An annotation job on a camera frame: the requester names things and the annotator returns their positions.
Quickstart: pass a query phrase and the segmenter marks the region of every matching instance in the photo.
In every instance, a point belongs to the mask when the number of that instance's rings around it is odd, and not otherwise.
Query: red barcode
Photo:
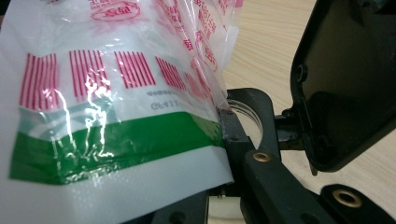
[[[184,73],[184,75],[186,75],[187,81],[189,82],[192,95],[195,97],[205,98],[204,91],[201,90],[195,79],[188,73]]]
[[[149,65],[143,53],[114,52],[125,88],[155,85]]]
[[[99,50],[69,51],[69,59],[76,98],[84,100],[110,91],[110,81]]]
[[[181,80],[177,69],[172,64],[160,58],[155,57],[155,59],[161,68],[161,72],[165,78],[166,84],[181,90],[186,90],[186,86],[184,85],[183,80]]]
[[[36,57],[28,53],[21,86],[20,105],[32,110],[58,108],[57,87],[56,55]]]

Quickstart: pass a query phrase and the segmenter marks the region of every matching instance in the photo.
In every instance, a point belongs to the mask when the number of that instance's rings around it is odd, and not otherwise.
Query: black plastic frame
[[[391,9],[373,12],[370,1],[358,0],[315,5],[293,60],[290,89],[306,156],[320,171],[339,170],[396,128]]]

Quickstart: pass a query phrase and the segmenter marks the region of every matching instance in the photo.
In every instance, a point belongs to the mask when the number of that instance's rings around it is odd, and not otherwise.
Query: light wood surface
[[[252,87],[265,91],[273,100],[276,114],[289,108],[291,62],[314,4],[314,0],[246,0],[232,61],[224,72],[227,88]],[[288,151],[282,153],[282,157],[306,188],[318,193],[328,184],[348,185],[396,218],[396,151],[393,146],[396,146],[396,132],[341,171],[319,173],[318,176],[310,174],[303,152]],[[211,223],[243,222],[212,218]]]

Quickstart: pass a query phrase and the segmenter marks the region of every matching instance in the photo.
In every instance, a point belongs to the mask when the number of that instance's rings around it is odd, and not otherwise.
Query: screw hole
[[[302,213],[301,220],[305,224],[319,224],[320,223],[317,217],[315,217],[314,215],[309,214],[309,213]]]
[[[186,215],[181,212],[172,213],[169,217],[169,223],[171,224],[184,224],[186,221]]]
[[[253,155],[253,158],[256,161],[270,161],[271,160],[271,156],[266,153],[263,153],[263,152],[255,153]]]
[[[308,68],[305,65],[300,64],[297,67],[297,81],[304,82],[306,80],[307,75],[308,75]]]
[[[361,207],[361,199],[350,191],[344,189],[337,189],[332,192],[332,196],[337,202],[345,206],[352,208]]]

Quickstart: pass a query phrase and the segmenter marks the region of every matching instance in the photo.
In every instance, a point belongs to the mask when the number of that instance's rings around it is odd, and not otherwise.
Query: clear plastic bag
[[[234,20],[227,0],[13,0],[1,217],[117,223],[232,181],[217,108]]]

